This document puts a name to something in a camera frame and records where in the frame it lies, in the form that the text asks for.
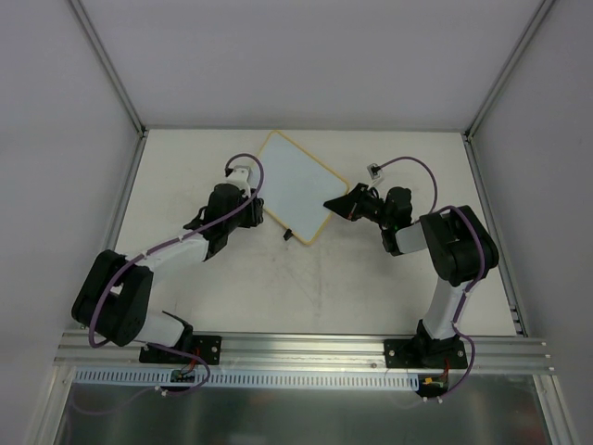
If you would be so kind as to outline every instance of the small white object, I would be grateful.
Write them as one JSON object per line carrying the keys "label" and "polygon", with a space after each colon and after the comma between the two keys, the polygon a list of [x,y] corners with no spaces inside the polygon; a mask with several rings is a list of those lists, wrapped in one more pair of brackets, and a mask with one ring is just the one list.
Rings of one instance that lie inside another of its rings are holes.
{"label": "small white object", "polygon": [[249,179],[250,169],[249,167],[238,166],[235,167],[233,172],[229,174],[224,180],[227,184],[232,184],[239,190],[243,190],[246,197],[251,196],[251,187],[247,180]]}
{"label": "small white object", "polygon": [[[258,158],[265,172],[259,192],[264,209],[304,244],[311,244],[331,216],[325,201],[345,195],[348,183],[280,132],[271,132]],[[259,171],[249,182],[257,184]]]}
{"label": "small white object", "polygon": [[367,172],[369,172],[369,175],[371,176],[372,179],[372,183],[370,185],[369,188],[376,188],[380,183],[383,182],[383,170],[379,169],[377,171],[377,173],[373,173],[372,169],[373,168],[378,168],[379,166],[377,164],[369,164],[367,165]]}
{"label": "small white object", "polygon": [[483,282],[484,282],[483,280],[480,280],[470,290],[466,290],[465,297],[467,297],[467,298],[471,297],[473,295],[473,292],[475,292],[475,289],[477,289]]}
{"label": "small white object", "polygon": [[467,282],[453,287],[448,281],[438,277],[433,301],[423,318],[424,327],[431,338],[444,339],[455,335],[452,321],[466,286]]}

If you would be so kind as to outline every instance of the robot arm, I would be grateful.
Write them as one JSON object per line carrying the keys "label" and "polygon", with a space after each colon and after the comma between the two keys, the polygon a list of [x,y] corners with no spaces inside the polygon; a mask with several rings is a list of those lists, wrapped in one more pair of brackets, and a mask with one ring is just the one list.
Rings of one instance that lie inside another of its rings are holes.
{"label": "robot arm", "polygon": [[[380,180],[380,169],[374,164],[369,172]],[[441,368],[445,362],[450,362],[451,368],[467,367],[465,356],[458,354],[463,345],[453,324],[462,316],[468,284],[484,279],[498,265],[496,245],[472,209],[463,206],[449,213],[441,210],[423,215],[412,224],[409,189],[391,188],[383,200],[376,189],[366,184],[358,184],[348,195],[327,201],[324,206],[350,221],[366,218],[377,223],[383,246],[393,256],[425,248],[430,252],[438,274],[432,303],[419,321],[416,335],[389,350],[387,367]]]}
{"label": "robot arm", "polygon": [[[169,313],[150,311],[148,300],[152,286],[172,271],[207,261],[226,246],[233,230],[256,227],[263,222],[263,200],[254,197],[244,209],[212,224],[237,210],[255,192],[247,183],[248,167],[227,169],[226,174],[225,180],[214,187],[208,205],[200,209],[183,231],[145,250],[141,254],[144,257],[114,283],[96,319],[95,330],[106,340],[118,346],[142,341],[184,352],[194,351],[193,327]],[[206,230],[196,233],[201,227]],[[107,285],[131,258],[113,250],[105,250],[97,256],[72,307],[76,321],[86,326],[93,324]]]}

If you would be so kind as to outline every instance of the white wall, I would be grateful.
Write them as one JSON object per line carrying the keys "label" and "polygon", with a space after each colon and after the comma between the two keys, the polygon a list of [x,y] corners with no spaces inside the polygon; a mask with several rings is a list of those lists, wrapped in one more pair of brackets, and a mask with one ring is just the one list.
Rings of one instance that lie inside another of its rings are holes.
{"label": "white wall", "polygon": [[463,130],[540,0],[84,0],[147,125]]}
{"label": "white wall", "polygon": [[0,5],[0,443],[26,435],[135,134],[63,0]]}
{"label": "white wall", "polygon": [[554,7],[478,132],[479,163],[531,334],[593,443],[593,3]]}

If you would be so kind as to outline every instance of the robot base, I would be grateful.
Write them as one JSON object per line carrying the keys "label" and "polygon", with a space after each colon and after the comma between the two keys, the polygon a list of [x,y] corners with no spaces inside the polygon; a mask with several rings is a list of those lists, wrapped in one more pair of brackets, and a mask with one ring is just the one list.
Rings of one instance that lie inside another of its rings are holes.
{"label": "robot base", "polygon": [[[200,359],[210,366],[219,364],[221,359],[222,337],[219,336],[195,336],[184,340],[185,350],[197,355]],[[140,350],[140,363],[162,363],[162,364],[188,364],[192,359],[177,354],[171,354],[164,350],[158,350],[148,346]]]}
{"label": "robot base", "polygon": [[388,369],[466,369],[465,347],[458,336],[443,340],[430,338],[422,320],[410,339],[387,339],[383,342]]}

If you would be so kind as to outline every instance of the black mounting bracket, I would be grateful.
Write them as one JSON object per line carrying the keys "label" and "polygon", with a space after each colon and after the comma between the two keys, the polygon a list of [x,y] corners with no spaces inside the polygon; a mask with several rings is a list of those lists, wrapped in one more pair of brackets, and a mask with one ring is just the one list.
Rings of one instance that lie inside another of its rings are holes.
{"label": "black mounting bracket", "polygon": [[[192,336],[186,345],[188,345],[187,352],[196,354],[198,351],[196,355],[209,366],[216,366],[221,361],[222,337]],[[188,364],[192,359],[146,346],[140,349],[138,361],[140,363]]]}
{"label": "black mounting bracket", "polygon": [[390,338],[383,342],[385,366],[388,369],[443,369],[446,360],[450,369],[467,368],[465,347],[459,339],[453,342],[450,349],[423,357],[410,353],[410,343],[411,339],[400,338]]}

